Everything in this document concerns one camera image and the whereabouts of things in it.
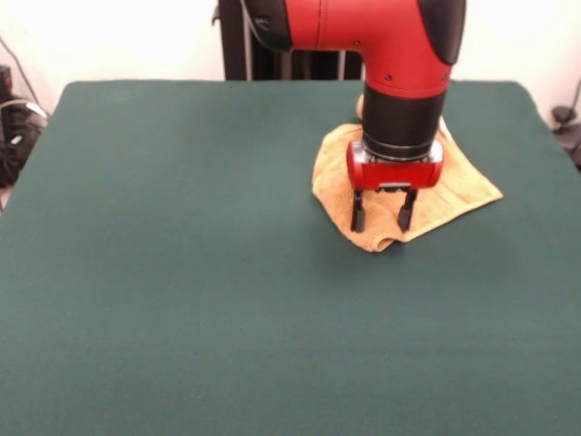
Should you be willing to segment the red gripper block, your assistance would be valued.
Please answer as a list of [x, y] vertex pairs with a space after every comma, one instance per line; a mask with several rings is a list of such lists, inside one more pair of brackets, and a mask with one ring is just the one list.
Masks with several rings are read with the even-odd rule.
[[347, 147], [346, 164], [353, 192], [350, 229], [361, 233], [364, 229], [365, 211], [362, 191], [406, 191], [398, 215], [402, 232], [409, 230], [415, 202], [420, 189], [435, 186], [442, 174], [444, 147], [434, 141], [426, 156], [406, 162], [382, 160], [370, 154], [362, 141], [351, 141]]

